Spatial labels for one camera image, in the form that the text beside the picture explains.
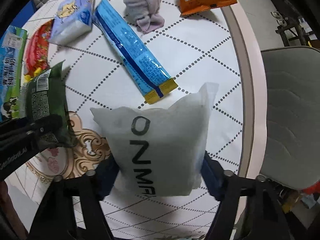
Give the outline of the dark green snack bag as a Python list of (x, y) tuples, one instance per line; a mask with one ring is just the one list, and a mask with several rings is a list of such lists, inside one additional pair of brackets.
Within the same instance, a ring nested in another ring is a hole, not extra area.
[(49, 125), (40, 136), (42, 148), (75, 146), (69, 128), (66, 90), (62, 81), (63, 62), (44, 71), (28, 82), (25, 88), (25, 114), (32, 122), (49, 118)]

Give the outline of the red snack bag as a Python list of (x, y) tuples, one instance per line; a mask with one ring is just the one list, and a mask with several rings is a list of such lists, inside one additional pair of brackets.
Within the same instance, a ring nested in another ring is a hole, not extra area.
[(49, 68), (48, 47), (53, 21), (50, 20), (37, 29), (30, 38), (25, 51), (24, 82), (29, 82)]

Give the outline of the white ONMAX pouch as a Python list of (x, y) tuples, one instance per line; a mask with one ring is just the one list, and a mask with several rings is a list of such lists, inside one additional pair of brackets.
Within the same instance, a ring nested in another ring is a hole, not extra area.
[(119, 191), (187, 196), (201, 184), (200, 169), (217, 83), (205, 83), (167, 109), (92, 108), (120, 168)]

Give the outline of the blue bear tissue pack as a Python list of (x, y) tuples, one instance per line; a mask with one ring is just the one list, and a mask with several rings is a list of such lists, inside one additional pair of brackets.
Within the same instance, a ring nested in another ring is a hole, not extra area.
[(64, 0), (53, 21), (49, 43), (67, 45), (92, 30), (95, 0)]

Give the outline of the long blue snack package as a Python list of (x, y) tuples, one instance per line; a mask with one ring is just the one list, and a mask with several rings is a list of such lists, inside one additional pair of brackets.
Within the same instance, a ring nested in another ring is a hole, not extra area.
[(103, 32), (148, 104), (158, 102), (178, 87), (127, 22), (108, 0), (101, 0), (93, 22)]

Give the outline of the lilac towel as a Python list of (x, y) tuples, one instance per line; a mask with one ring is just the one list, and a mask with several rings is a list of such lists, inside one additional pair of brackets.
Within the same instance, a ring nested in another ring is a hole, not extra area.
[(145, 34), (163, 27), (164, 18), (158, 13), (162, 0), (123, 0), (126, 11)]

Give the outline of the grey chair seat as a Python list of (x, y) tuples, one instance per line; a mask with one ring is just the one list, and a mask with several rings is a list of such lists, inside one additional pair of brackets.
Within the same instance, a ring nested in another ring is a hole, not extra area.
[(261, 52), (267, 84), (267, 142), (261, 173), (292, 189), (319, 182), (319, 50)]

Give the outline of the blue green cardboard box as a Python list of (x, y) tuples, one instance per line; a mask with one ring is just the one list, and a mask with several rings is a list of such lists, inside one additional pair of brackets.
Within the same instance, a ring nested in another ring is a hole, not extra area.
[(19, 117), (22, 60), (27, 31), (10, 25), (1, 38), (1, 122)]

